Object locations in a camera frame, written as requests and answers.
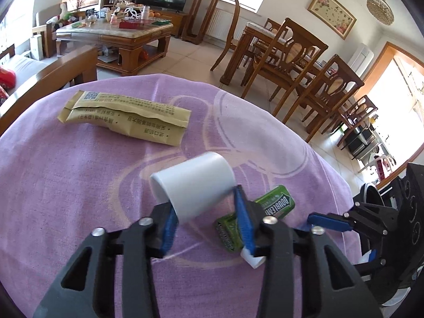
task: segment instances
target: red pillow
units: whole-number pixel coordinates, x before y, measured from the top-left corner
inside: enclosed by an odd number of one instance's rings
[[[4,89],[12,89],[16,85],[16,74],[13,70],[0,67],[0,86]]]

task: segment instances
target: stuffed toy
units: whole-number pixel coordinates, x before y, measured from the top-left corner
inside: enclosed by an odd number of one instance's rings
[[[60,4],[61,12],[59,15],[56,15],[46,21],[46,24],[52,24],[52,29],[56,31],[57,29],[72,24],[75,21],[78,21],[76,17],[73,16],[71,12],[68,11],[66,4]]]

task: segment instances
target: picture frame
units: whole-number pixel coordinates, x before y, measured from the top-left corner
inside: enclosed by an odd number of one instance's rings
[[[337,0],[312,0],[308,10],[326,23],[342,39],[346,39],[357,20]]]

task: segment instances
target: purple tablecloth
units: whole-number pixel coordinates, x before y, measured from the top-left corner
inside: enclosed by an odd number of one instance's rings
[[[77,89],[191,110],[181,147],[61,124],[56,117]],[[23,313],[32,317],[92,229],[113,231],[149,215],[155,204],[151,173],[205,151],[227,159],[249,199],[285,185],[296,202],[285,218],[292,227],[310,212],[343,213],[353,205],[347,183],[300,137],[268,112],[214,86],[156,74],[65,89],[33,104],[0,138],[0,281]],[[212,226],[233,209],[229,197],[180,226],[169,255],[154,261],[163,318],[256,315],[263,266],[254,270],[228,253]],[[332,237],[351,262],[360,258],[357,234]],[[298,276],[295,283],[299,298]]]

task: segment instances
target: chandelier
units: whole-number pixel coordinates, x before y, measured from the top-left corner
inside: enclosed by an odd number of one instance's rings
[[[393,11],[386,0],[367,0],[367,8],[374,18],[384,25],[392,25],[395,21]]]

